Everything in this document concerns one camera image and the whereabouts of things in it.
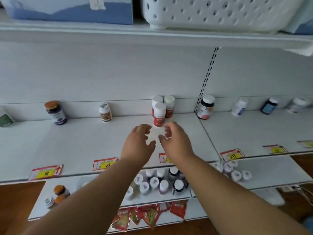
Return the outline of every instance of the basket hole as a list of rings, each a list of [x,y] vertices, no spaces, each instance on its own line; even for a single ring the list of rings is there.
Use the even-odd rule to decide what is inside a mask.
[[[243,7],[244,7],[244,4],[240,3],[239,6],[238,6],[238,10],[241,11]]]
[[[228,2],[225,2],[222,7],[223,9],[226,9],[228,7]]]

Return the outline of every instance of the right hand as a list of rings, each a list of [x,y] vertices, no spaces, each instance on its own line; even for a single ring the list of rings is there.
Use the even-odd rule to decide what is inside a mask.
[[[159,135],[159,140],[166,156],[174,164],[178,164],[187,156],[194,155],[190,139],[181,126],[176,122],[169,122],[164,127],[165,136]]]

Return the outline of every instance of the hand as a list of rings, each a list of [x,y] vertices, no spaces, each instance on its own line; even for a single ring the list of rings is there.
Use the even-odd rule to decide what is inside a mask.
[[[159,135],[159,140],[166,156],[175,165],[182,161],[182,158],[194,155],[190,139],[181,126],[176,122],[169,122],[164,127],[166,132],[165,137]]]
[[[120,158],[127,158],[142,168],[149,161],[156,147],[155,140],[150,142],[149,145],[146,144],[148,139],[146,134],[150,134],[150,129],[151,126],[147,124],[141,124],[133,128],[124,142]]]

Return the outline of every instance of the white plastic basket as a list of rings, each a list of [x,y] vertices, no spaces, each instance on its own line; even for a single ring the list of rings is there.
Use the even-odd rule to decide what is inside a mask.
[[[153,29],[167,27],[230,31],[279,31],[304,0],[142,0]]]

